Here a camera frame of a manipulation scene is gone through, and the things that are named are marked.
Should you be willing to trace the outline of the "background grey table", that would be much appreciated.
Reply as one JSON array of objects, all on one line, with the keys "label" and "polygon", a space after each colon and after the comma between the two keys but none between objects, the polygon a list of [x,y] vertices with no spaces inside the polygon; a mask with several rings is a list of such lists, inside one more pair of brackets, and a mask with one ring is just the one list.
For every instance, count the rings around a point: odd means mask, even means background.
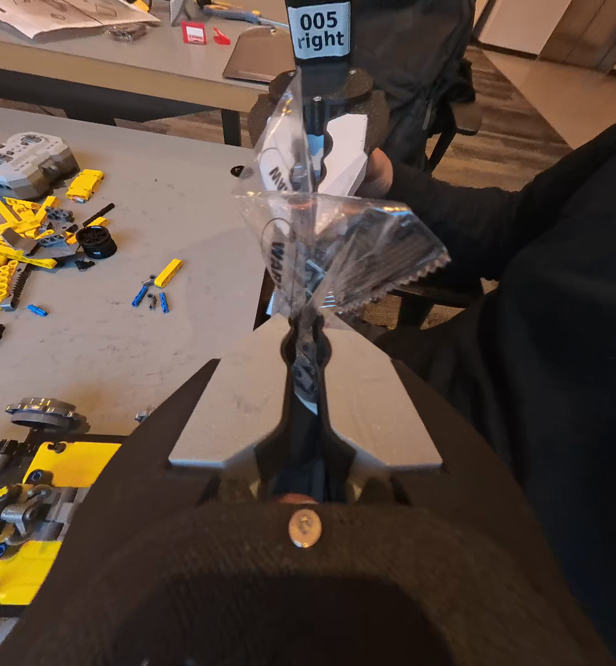
[{"label": "background grey table", "polygon": [[134,41],[118,41],[103,29],[34,40],[0,19],[0,99],[104,125],[215,110],[225,144],[241,146],[240,115],[268,86],[227,79],[223,72],[251,26],[204,15],[196,1],[184,7],[188,19],[213,24],[231,44],[186,44],[180,25],[171,25],[168,1],[153,2],[161,24]]}]

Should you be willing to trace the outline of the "grey battery box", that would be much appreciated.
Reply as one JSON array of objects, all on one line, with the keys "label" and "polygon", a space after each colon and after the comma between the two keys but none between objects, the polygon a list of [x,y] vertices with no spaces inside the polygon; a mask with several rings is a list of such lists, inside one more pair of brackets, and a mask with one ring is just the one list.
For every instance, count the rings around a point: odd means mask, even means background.
[{"label": "grey battery box", "polygon": [[71,148],[60,137],[23,132],[0,143],[0,198],[37,200],[78,172]]}]

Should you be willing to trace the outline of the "black toy wheel rim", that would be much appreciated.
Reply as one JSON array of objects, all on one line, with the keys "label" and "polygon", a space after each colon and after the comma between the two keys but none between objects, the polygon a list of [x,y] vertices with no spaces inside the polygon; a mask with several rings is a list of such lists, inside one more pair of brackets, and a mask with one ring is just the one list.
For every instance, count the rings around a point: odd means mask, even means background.
[{"label": "black toy wheel rim", "polygon": [[85,255],[94,261],[108,259],[118,251],[110,231],[102,225],[83,227],[75,233],[75,237]]}]

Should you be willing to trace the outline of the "grey desk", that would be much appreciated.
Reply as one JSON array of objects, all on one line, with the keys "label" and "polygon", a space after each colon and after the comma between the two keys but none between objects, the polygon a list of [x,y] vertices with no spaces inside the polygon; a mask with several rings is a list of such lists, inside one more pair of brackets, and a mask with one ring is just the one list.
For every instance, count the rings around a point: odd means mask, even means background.
[{"label": "grey desk", "polygon": [[[60,398],[89,434],[126,436],[77,512],[45,586],[0,644],[0,665],[197,663],[198,509],[224,471],[173,466],[169,455],[205,379],[193,378],[253,330],[264,266],[230,191],[250,152],[189,139],[0,109],[0,143],[55,135],[81,167],[105,173],[78,221],[114,203],[118,251],[95,268],[32,276],[1,318],[0,437],[5,408]],[[170,283],[153,280],[173,259]],[[29,304],[45,309],[40,317]]]}]

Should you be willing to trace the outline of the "white paper sheet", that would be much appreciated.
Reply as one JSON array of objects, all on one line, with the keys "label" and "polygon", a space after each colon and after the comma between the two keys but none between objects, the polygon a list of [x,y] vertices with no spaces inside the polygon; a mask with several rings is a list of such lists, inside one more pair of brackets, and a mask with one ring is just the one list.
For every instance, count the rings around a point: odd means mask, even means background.
[{"label": "white paper sheet", "polygon": [[142,1],[0,1],[0,21],[34,39],[62,30],[159,25]]}]

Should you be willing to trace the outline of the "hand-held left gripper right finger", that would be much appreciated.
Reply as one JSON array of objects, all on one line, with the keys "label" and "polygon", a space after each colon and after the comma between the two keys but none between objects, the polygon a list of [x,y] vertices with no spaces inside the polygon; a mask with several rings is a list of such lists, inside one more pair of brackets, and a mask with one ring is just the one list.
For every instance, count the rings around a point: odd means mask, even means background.
[{"label": "hand-held left gripper right finger", "polygon": [[348,469],[438,469],[442,457],[391,359],[339,318],[325,318],[327,421]]}]

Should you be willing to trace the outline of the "yellow panel block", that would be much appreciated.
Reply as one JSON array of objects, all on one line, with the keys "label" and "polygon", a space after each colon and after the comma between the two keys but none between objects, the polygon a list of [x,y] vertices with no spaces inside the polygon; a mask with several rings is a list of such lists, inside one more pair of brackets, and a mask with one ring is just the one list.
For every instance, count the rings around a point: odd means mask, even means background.
[{"label": "yellow panel block", "polygon": [[70,182],[65,196],[73,202],[85,204],[96,193],[103,179],[103,171],[83,169]]}]

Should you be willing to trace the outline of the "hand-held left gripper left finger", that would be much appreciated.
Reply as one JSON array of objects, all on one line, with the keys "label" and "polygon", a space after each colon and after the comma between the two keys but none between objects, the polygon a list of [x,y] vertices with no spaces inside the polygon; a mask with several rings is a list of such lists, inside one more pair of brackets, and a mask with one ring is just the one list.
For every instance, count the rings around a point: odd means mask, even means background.
[{"label": "hand-held left gripper left finger", "polygon": [[280,346],[289,333],[276,314],[224,354],[169,455],[173,466],[254,469],[254,448],[282,418],[288,369]]}]

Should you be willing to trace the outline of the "yellow black toy vehicle model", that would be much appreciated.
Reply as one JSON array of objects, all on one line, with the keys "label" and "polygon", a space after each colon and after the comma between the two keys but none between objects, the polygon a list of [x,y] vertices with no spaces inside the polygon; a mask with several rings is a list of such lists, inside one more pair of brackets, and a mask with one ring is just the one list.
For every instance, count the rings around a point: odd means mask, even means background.
[{"label": "yellow black toy vehicle model", "polygon": [[23,440],[0,439],[0,631],[44,584],[77,508],[123,437],[89,436],[75,406],[54,398],[9,405]]}]

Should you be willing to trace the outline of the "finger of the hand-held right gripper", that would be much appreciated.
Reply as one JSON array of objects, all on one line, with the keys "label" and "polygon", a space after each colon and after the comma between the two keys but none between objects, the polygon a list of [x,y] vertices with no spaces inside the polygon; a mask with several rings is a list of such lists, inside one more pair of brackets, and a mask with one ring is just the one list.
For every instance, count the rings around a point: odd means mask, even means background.
[{"label": "finger of the hand-held right gripper", "polygon": [[322,161],[319,194],[353,196],[366,174],[368,155],[364,150],[368,117],[344,114],[328,121],[326,138],[330,148]]},{"label": "finger of the hand-held right gripper", "polygon": [[306,135],[268,138],[259,153],[259,175],[266,193],[314,193],[314,167]]}]

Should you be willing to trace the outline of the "long black axle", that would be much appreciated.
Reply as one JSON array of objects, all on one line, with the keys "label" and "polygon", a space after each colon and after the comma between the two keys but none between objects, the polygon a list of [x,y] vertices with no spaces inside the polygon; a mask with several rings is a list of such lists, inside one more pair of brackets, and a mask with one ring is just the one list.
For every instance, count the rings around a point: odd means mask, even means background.
[{"label": "long black axle", "polygon": [[97,211],[94,215],[84,221],[82,227],[106,227],[109,224],[109,213],[115,208],[114,203],[107,204],[100,211]]}]

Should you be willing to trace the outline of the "clear plastic parts bag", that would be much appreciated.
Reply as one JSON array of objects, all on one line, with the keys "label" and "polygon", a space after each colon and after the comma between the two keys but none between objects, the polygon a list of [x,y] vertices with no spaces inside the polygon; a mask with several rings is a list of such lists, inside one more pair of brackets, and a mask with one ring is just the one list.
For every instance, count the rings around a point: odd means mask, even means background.
[{"label": "clear plastic parts bag", "polygon": [[[381,198],[319,194],[326,134],[306,132],[301,79],[296,75],[271,113],[233,196],[253,230],[275,286],[273,312],[298,329],[291,362],[296,395],[313,410],[319,402],[317,318],[323,310],[359,310],[393,288],[424,277],[449,260],[445,246],[407,206]],[[266,193],[259,153],[270,137],[304,133],[314,167],[314,193]]]}]

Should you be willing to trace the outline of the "person's right hand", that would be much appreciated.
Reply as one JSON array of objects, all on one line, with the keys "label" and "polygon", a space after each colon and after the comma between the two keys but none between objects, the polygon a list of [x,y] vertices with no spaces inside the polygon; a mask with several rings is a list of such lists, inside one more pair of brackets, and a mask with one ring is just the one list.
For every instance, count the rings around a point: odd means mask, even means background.
[{"label": "person's right hand", "polygon": [[393,185],[393,177],[391,160],[383,150],[376,148],[369,156],[364,179],[356,194],[365,198],[386,198]]}]

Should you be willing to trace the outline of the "person's right forearm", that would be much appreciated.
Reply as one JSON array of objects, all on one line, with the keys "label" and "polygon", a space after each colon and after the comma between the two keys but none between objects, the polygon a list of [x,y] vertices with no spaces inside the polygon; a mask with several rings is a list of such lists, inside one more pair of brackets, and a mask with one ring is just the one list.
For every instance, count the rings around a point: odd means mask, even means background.
[{"label": "person's right forearm", "polygon": [[437,235],[459,278],[497,280],[519,298],[616,300],[616,155],[575,151],[516,192],[398,165],[388,197]]}]

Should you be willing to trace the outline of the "person's body in dark clothes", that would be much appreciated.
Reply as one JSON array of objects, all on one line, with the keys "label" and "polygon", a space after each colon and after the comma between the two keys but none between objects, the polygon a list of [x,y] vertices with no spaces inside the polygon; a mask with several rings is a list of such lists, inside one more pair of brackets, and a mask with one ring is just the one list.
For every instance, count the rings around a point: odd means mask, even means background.
[{"label": "person's body in dark clothes", "polygon": [[[575,151],[616,155],[616,123]],[[450,263],[454,279],[484,279],[459,278]],[[519,298],[492,281],[446,323],[398,328],[377,344],[503,459],[616,657],[616,300]]]}]

